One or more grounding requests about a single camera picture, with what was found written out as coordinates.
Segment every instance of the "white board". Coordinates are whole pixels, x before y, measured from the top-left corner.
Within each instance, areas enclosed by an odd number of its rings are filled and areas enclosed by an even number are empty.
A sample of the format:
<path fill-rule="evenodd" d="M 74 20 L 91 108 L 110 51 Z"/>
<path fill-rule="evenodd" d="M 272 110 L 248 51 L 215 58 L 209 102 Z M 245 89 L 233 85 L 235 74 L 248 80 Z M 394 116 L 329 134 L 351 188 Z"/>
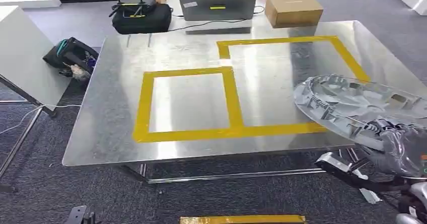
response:
<path fill-rule="evenodd" d="M 57 105 L 70 78 L 43 60 L 53 43 L 18 6 L 0 6 L 0 35 L 0 74 L 40 103 Z"/>

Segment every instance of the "plastic bag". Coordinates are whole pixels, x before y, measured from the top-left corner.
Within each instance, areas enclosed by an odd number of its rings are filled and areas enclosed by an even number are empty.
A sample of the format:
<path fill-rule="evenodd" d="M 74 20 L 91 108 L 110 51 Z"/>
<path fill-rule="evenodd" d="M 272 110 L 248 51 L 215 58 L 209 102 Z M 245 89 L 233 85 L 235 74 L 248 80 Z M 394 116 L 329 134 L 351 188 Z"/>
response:
<path fill-rule="evenodd" d="M 382 131 L 379 138 L 383 152 L 357 145 L 381 172 L 404 177 L 427 176 L 427 129 L 401 125 Z"/>

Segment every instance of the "person's hand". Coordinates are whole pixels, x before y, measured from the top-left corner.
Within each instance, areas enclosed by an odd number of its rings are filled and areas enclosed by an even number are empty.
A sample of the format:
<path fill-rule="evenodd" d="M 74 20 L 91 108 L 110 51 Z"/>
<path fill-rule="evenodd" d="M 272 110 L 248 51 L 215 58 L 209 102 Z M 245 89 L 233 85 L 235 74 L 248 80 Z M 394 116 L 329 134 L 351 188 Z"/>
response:
<path fill-rule="evenodd" d="M 157 2 L 158 4 L 165 4 L 165 3 L 166 3 L 166 0 L 156 0 L 156 2 Z"/>

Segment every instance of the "black bag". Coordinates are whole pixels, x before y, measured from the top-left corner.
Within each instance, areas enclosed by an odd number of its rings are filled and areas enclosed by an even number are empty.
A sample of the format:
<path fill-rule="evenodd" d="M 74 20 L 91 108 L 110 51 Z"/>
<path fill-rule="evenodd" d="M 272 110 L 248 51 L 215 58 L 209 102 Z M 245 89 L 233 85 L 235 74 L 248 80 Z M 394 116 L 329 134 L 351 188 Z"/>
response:
<path fill-rule="evenodd" d="M 98 56 L 98 52 L 94 49 L 71 37 L 60 41 L 43 57 L 43 60 L 60 69 L 59 74 L 72 77 L 73 72 L 70 67 L 74 65 L 92 74 Z"/>
<path fill-rule="evenodd" d="M 147 6 L 143 0 L 139 4 L 113 6 L 113 27 L 120 34 L 161 33 L 169 30 L 172 12 L 167 4 L 153 3 Z"/>

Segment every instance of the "tool bag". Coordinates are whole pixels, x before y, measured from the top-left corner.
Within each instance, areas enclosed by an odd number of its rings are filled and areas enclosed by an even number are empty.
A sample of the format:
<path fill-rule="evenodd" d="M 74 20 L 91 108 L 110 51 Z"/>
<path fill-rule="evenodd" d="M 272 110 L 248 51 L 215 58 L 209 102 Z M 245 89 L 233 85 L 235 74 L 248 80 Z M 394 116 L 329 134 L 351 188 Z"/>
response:
<path fill-rule="evenodd" d="M 54 46 L 43 60 L 59 69 L 59 74 L 88 82 L 98 59 L 98 52 L 74 37 Z"/>
<path fill-rule="evenodd" d="M 112 7 L 113 27 L 120 34 L 161 33 L 169 30 L 172 12 L 167 4 L 154 0 L 120 0 Z"/>

